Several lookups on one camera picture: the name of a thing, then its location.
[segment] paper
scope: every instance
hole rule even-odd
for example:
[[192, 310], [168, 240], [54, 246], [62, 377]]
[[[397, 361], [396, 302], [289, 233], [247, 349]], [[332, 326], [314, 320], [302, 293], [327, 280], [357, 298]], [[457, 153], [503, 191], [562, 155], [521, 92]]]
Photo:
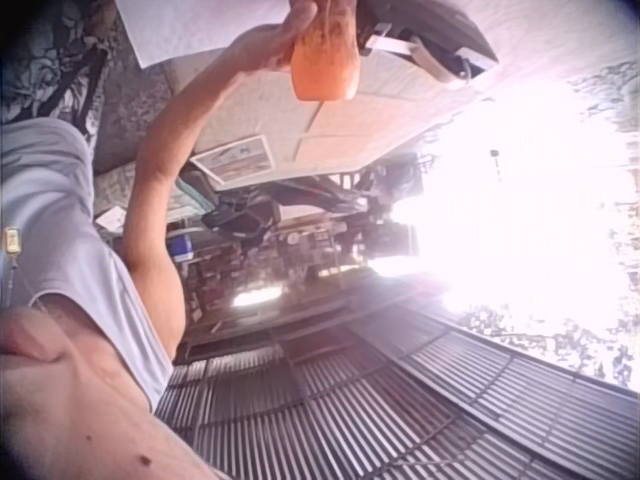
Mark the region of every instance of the paper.
[[280, 23], [288, 0], [116, 0], [142, 68], [228, 46], [242, 32]]
[[96, 218], [96, 223], [112, 233], [120, 233], [122, 232], [122, 228], [124, 227], [124, 219], [126, 216], [126, 210], [122, 207], [116, 206], [110, 208], [105, 213]]

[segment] sunlight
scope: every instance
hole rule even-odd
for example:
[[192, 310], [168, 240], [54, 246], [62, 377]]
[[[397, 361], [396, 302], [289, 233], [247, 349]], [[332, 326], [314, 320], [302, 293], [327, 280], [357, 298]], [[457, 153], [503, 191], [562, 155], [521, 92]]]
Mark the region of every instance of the sunlight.
[[416, 226], [425, 267], [451, 286], [452, 308], [508, 304], [594, 333], [616, 325], [628, 278], [600, 207], [635, 190], [607, 168], [626, 161], [612, 130], [579, 111], [571, 91], [540, 87], [481, 102], [443, 133], [425, 194], [395, 206], [394, 219]]
[[261, 288], [259, 290], [250, 290], [239, 294], [233, 300], [234, 307], [247, 307], [258, 303], [275, 300], [282, 295], [282, 287]]

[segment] orange object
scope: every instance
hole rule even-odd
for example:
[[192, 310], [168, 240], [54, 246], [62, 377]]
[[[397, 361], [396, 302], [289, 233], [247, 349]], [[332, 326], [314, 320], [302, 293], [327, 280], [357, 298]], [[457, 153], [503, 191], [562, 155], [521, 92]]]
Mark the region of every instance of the orange object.
[[351, 99], [360, 79], [356, 0], [314, 0], [318, 13], [296, 42], [291, 80], [305, 101]]

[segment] metal grate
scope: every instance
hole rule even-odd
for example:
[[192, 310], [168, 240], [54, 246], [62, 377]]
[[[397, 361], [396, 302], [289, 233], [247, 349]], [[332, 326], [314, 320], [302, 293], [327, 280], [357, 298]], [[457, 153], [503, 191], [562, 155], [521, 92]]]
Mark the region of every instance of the metal grate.
[[428, 308], [178, 367], [157, 415], [242, 479], [636, 477], [636, 396]]

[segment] man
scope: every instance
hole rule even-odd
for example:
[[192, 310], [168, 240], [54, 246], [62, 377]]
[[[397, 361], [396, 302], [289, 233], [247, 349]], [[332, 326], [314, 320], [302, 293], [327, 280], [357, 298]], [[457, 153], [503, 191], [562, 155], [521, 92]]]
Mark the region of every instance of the man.
[[316, 13], [238, 37], [158, 116], [139, 149], [123, 261], [92, 227], [87, 143], [69, 124], [2, 127], [4, 449], [30, 478], [221, 478], [153, 415], [185, 327], [165, 248], [170, 192], [211, 110], [253, 72], [279, 68]]

